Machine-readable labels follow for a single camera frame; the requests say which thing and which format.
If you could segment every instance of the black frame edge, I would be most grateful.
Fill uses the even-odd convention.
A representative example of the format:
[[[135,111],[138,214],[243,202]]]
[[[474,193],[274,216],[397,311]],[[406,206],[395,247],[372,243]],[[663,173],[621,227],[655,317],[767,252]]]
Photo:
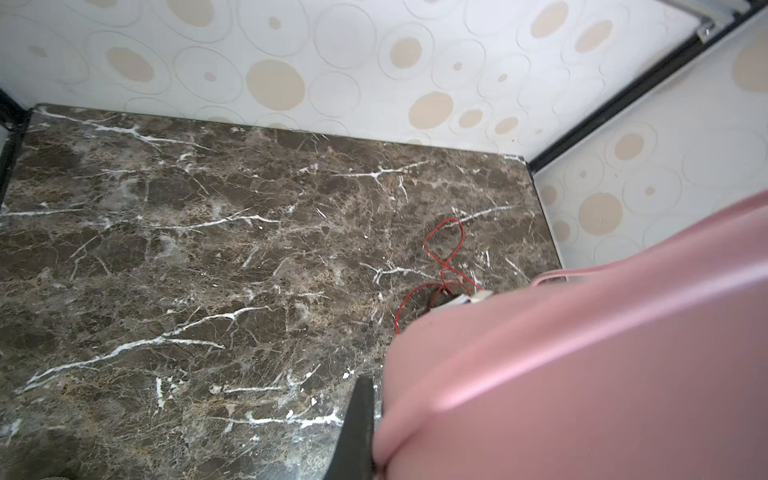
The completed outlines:
[[[9,97],[3,90],[0,90],[0,121],[2,126],[8,130],[8,138],[0,146],[0,205],[5,199],[5,191],[11,182],[11,173],[16,163],[16,158],[22,151],[24,136],[27,133],[29,120],[33,109],[25,110]]]
[[[652,88],[656,87],[673,73],[687,65],[688,62],[704,53],[708,48],[716,45],[726,35],[739,28],[757,12],[760,12],[766,5],[768,5],[768,0],[754,0],[754,2],[752,2],[752,8],[747,13],[738,15],[732,24],[728,25],[727,28],[715,35],[715,37],[707,43],[701,43],[698,35],[689,37],[682,45],[659,60],[659,62],[648,71],[643,73],[625,88],[621,89],[621,91],[602,104],[596,111],[592,112],[580,124],[573,127],[565,135],[558,138],[552,145],[547,147],[546,150],[537,155],[530,163],[528,163],[528,170],[531,172],[531,175],[541,171],[541,169],[552,163],[552,161],[570,150],[580,141],[584,140],[593,131],[596,131],[603,124],[621,113],[625,108],[632,105]]]

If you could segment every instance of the pink plastic container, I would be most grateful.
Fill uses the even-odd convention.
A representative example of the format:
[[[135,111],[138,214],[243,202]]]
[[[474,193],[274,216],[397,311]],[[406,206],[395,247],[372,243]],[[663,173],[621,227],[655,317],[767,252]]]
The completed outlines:
[[[768,192],[578,274],[395,338],[387,478],[768,478]]]

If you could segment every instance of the white marble vein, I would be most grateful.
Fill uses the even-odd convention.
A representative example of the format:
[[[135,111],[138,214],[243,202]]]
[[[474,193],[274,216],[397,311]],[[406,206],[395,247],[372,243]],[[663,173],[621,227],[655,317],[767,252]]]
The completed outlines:
[[[400,175],[400,185],[398,185],[398,187],[400,187],[400,190],[406,195],[406,203],[408,203],[408,192],[406,191],[406,186],[402,183],[402,175]]]
[[[245,210],[242,210],[240,212],[237,212],[234,215],[230,215],[225,218],[220,218],[219,220],[212,220],[210,222],[203,222],[203,223],[196,223],[194,225],[169,225],[169,226],[163,226],[163,225],[153,225],[153,228],[160,228],[164,230],[194,230],[196,228],[202,228],[202,227],[212,227],[213,225],[221,225],[222,223],[227,222],[234,222],[237,220],[258,220],[265,223],[280,223],[280,220],[272,220],[270,218],[264,218],[260,215],[240,215]]]
[[[284,386],[241,386],[234,389],[224,388],[221,391],[224,393],[234,392],[269,392],[271,390],[284,390]]]
[[[245,259],[243,262],[243,265],[240,268],[248,268],[248,265],[250,265],[250,261],[253,260],[253,255],[256,253],[256,251],[259,250],[259,246],[255,246],[249,253],[248,258]]]
[[[298,293],[296,296],[302,296],[307,298],[325,298],[328,300],[331,300],[331,297],[324,295],[326,291],[320,290],[319,292],[307,292],[307,293]]]
[[[202,148],[204,150],[208,151],[215,151],[213,148],[204,147],[203,145],[196,144],[191,141],[182,141],[182,140],[175,140],[173,138],[160,138],[160,137],[153,137],[151,135],[142,135],[140,134],[137,129],[139,128],[138,125],[134,125],[132,128],[124,128],[124,127],[106,127],[102,124],[99,124],[97,121],[94,120],[79,120],[77,118],[68,117],[66,115],[60,115],[60,114],[52,114],[49,112],[45,107],[39,107],[37,109],[37,112],[40,115],[44,115],[45,117],[50,118],[60,118],[62,120],[69,120],[76,123],[79,123],[81,125],[87,125],[89,127],[93,127],[96,131],[113,131],[118,134],[127,134],[132,136],[133,138],[144,142],[145,144],[152,145],[153,147],[157,147],[156,143],[167,143],[167,144],[184,144],[184,145],[192,145],[193,147]]]
[[[275,269],[275,270],[272,272],[272,276],[275,276],[275,275],[277,275],[277,272],[280,270],[280,267],[282,267],[282,266],[283,266],[283,264],[284,264],[285,262],[287,262],[289,258],[290,258],[290,256],[288,256],[288,257],[285,257],[285,258],[283,258],[283,259],[280,261],[280,263],[278,263],[278,264],[277,264],[277,268],[276,268],[276,269]]]
[[[379,171],[377,172],[370,172],[367,174],[336,174],[334,177],[371,177],[373,180],[379,181],[379,177],[383,174],[403,174],[406,173],[409,169],[418,167],[419,165],[428,164],[429,161],[420,161],[416,162],[414,164],[409,164],[404,167],[400,168],[384,168],[381,165],[379,165]]]
[[[500,210],[511,210],[513,208],[515,207],[513,207],[512,205],[501,205],[499,207],[491,207],[491,208],[476,212],[474,214],[466,214],[464,217],[460,217],[459,220],[462,223],[464,223],[465,221],[472,220],[473,218],[482,217],[483,215],[492,214],[493,212],[498,212]],[[451,227],[453,225],[456,225],[456,222],[451,222],[446,224],[447,227]]]
[[[38,215],[66,214],[67,212],[79,212],[82,208],[62,208],[60,210],[33,210],[29,212],[2,212],[0,217],[36,217]]]
[[[16,419],[11,425],[4,425],[0,429],[0,435],[7,435],[8,440],[5,441],[5,446],[11,445],[11,439],[18,433],[18,430],[22,426],[24,419]]]
[[[402,273],[403,275],[406,275],[407,273],[415,273],[415,274],[421,275],[421,276],[423,276],[425,278],[429,278],[429,279],[432,279],[432,280],[437,280],[436,276],[429,275],[428,273],[424,273],[421,270],[414,270],[414,269],[410,269],[410,268],[402,268],[401,266],[390,267],[390,270],[384,270],[383,268],[375,268],[374,266],[370,266],[368,263],[360,262],[360,265],[367,266],[368,268],[370,268],[371,270],[376,272],[373,275],[373,282],[376,285],[380,285],[379,281],[381,280],[382,276],[384,276],[384,275],[391,275],[392,273]]]
[[[81,369],[89,365],[93,365],[94,363],[103,362],[105,360],[113,359],[114,357],[120,355],[123,352],[126,352],[128,350],[132,350],[135,348],[139,348],[142,346],[159,346],[159,345],[166,345],[169,343],[175,343],[180,345],[205,345],[205,346],[212,346],[214,348],[218,349],[224,349],[225,347],[223,345],[219,345],[218,343],[211,342],[209,340],[195,340],[195,339],[176,339],[176,338],[170,338],[172,336],[176,336],[184,332],[185,330],[188,330],[192,328],[193,326],[200,325],[201,323],[207,322],[208,320],[215,319],[215,318],[227,318],[231,321],[235,321],[237,317],[244,312],[248,312],[251,310],[261,310],[261,309],[269,309],[268,306],[247,306],[244,308],[241,308],[235,312],[231,313],[217,313],[215,315],[209,315],[205,316],[202,319],[199,319],[197,321],[191,322],[191,323],[185,323],[179,327],[177,327],[174,330],[171,330],[170,332],[165,332],[160,334],[159,336],[156,336],[153,339],[144,339],[144,340],[136,340],[134,342],[128,342],[123,343],[122,345],[119,345],[115,347],[111,352],[105,354],[105,355],[98,355],[95,356],[92,359],[89,360],[83,360],[80,362],[71,362],[71,363],[65,363],[64,365],[54,366],[47,370],[45,370],[43,373],[35,373],[29,380],[27,380],[26,388],[18,390],[17,393],[25,392],[26,390],[30,388],[34,388],[34,385],[38,383],[38,380],[43,379],[52,373],[58,373],[69,369]]]
[[[286,424],[298,424],[300,429],[305,429],[306,427],[312,426],[312,425],[336,425],[341,426],[343,424],[342,419],[338,416],[339,409],[335,408],[329,415],[322,415],[317,416],[313,419],[301,419],[300,415],[293,415],[293,411],[289,412],[289,415],[286,415],[285,419],[255,419],[253,417],[253,411],[248,411],[245,413],[244,419],[228,419],[224,417],[208,417],[209,419],[213,420],[224,420],[225,422],[228,422],[227,428],[224,430],[224,433],[229,433],[232,431],[232,425],[234,424],[242,424],[242,425],[251,425],[251,426],[259,426],[259,425],[265,425],[267,423],[286,423]]]
[[[515,265],[515,264],[512,262],[512,260],[510,260],[510,259],[509,259],[509,258],[507,258],[507,257],[504,257],[504,260],[507,260],[507,263],[509,263],[510,265],[512,265],[512,268],[513,268],[513,269],[515,269],[515,275],[516,275],[516,276],[517,276],[517,275],[518,275],[518,273],[519,273],[519,274],[520,274],[520,275],[522,275],[522,276],[523,276],[523,278],[525,278],[527,281],[531,281],[531,279],[529,279],[529,278],[528,278],[528,275],[526,275],[526,274],[525,274],[525,272],[523,272],[522,270],[520,270],[520,267],[519,267],[519,266],[517,266],[517,265]]]
[[[158,376],[154,381],[154,392],[157,396],[157,409],[165,408],[165,399],[163,398],[163,380]]]
[[[502,158],[504,160],[516,161],[519,164],[525,165],[526,167],[528,166],[528,164],[525,163],[525,159],[523,157],[521,157],[520,155],[502,155]]]

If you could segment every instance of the beige circle pattern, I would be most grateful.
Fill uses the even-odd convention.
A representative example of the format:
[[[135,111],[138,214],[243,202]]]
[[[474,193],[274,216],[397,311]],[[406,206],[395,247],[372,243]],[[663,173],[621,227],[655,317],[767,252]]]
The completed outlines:
[[[218,121],[227,124],[244,124],[245,120],[229,108],[210,105],[194,112],[193,118],[203,118],[208,121]]]
[[[597,13],[586,17],[565,42],[563,60],[569,64],[577,64],[605,54],[624,33],[629,19],[629,10],[621,4],[601,8]]]
[[[603,181],[605,166],[595,154],[572,158],[565,168],[565,187],[576,194],[589,194]]]
[[[457,111],[450,121],[449,128],[457,135],[468,134],[475,129],[483,131],[492,115],[493,108],[490,104],[474,104]]]
[[[279,128],[280,130],[301,130],[299,124],[291,117],[283,114],[266,114],[257,118],[257,127]]]
[[[514,54],[489,62],[478,82],[478,93],[485,98],[514,96],[531,70],[525,55]]]
[[[568,247],[576,243],[579,234],[576,219],[562,212],[555,214],[551,219],[552,237],[561,247]]]
[[[428,130],[448,120],[453,112],[453,98],[443,91],[432,91],[419,97],[408,112],[413,127]]]
[[[185,118],[178,108],[162,100],[152,97],[132,98],[125,102],[123,106],[125,111],[137,114],[163,115],[164,117]]]
[[[538,185],[539,199],[547,211],[557,211],[565,197],[563,184],[559,180],[550,179],[543,185]]]
[[[237,116],[205,118],[286,112],[304,128],[334,119],[352,136],[386,141],[423,140],[409,132],[426,131],[435,146],[526,160],[616,91],[599,67],[607,52],[627,50],[624,38],[648,25],[689,28],[659,2],[627,0],[0,3],[4,18],[28,16],[47,25],[38,33],[49,31],[40,41],[22,28],[0,31],[0,61],[12,65],[4,79],[32,100],[115,109],[156,95],[184,114],[218,104]],[[613,25],[607,38],[578,53],[603,21]],[[641,50],[643,59],[675,42]],[[587,82],[596,77],[602,91]],[[450,102],[416,103],[433,91]],[[337,123],[320,125],[343,131]]]
[[[739,52],[733,81],[744,91],[768,94],[768,31],[759,31]]]
[[[627,170],[645,162],[656,150],[656,130],[649,124],[629,123],[619,127],[605,145],[605,161]]]
[[[232,62],[208,48],[180,51],[174,59],[174,70],[184,87],[204,100],[226,103],[243,91],[243,79]]]
[[[190,40],[219,41],[232,29],[227,0],[152,0],[152,6],[166,25]]]
[[[479,41],[457,41],[437,54],[432,80],[440,88],[461,88],[475,79],[485,64],[485,48]]]
[[[301,74],[291,64],[280,60],[257,62],[248,71],[246,82],[256,101],[276,111],[295,108],[306,93]]]
[[[637,15],[629,2],[614,5]],[[568,36],[570,53],[567,42],[563,48],[569,69],[576,55],[583,57],[571,69],[575,78],[588,78],[589,68],[598,63],[608,85],[630,68],[645,71],[673,49],[668,39],[679,35],[680,14],[656,17],[647,30],[634,29],[631,35],[625,29],[624,35],[614,37],[615,32],[622,33],[617,30],[621,23],[604,12],[592,12]],[[582,39],[578,50],[583,53],[578,53],[580,35],[603,20],[613,22],[611,33],[605,29],[606,39],[594,49]],[[760,13],[536,174],[564,266],[626,258],[768,189],[766,65],[768,14]],[[585,165],[602,171],[602,180],[581,186],[591,178]],[[558,181],[566,188],[556,202]],[[562,220],[564,215],[578,219],[574,243],[569,243],[573,228]]]
[[[298,53],[310,36],[310,18],[299,0],[247,0],[237,17],[248,40],[276,57]]]
[[[335,120],[321,120],[310,126],[311,131],[316,131],[326,135],[337,135],[339,137],[348,137],[349,131],[341,122]]]
[[[159,94],[170,86],[165,62],[145,44],[114,31],[88,38],[91,64],[128,90]]]
[[[6,68],[60,84],[88,79],[88,63],[77,49],[48,28],[17,15],[0,16],[0,55]]]
[[[424,145],[426,147],[432,145],[432,139],[423,131],[411,130],[402,132],[402,137],[408,139],[406,140],[407,144]]]
[[[632,175],[624,185],[624,205],[638,215],[658,215],[674,207],[683,185],[669,168],[648,167]]]
[[[111,27],[127,27],[141,18],[141,0],[65,0],[65,5],[94,22]]]
[[[621,223],[624,209],[611,194],[593,194],[578,209],[578,223],[590,235],[607,235]]]
[[[429,67],[435,40],[427,27],[410,23],[385,35],[379,46],[379,67],[396,80],[413,78]]]
[[[517,108],[504,108],[495,112],[485,129],[485,136],[491,140],[511,140],[518,136],[520,128],[528,120],[528,114]]]

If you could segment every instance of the white tile with beige circles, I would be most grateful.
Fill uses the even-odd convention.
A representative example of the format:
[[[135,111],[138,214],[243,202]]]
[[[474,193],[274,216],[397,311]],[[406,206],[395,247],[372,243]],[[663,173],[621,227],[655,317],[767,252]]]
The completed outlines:
[[[629,257],[768,188],[768,13],[535,175],[566,267]]]
[[[0,0],[18,100],[533,158],[697,20],[655,0]]]

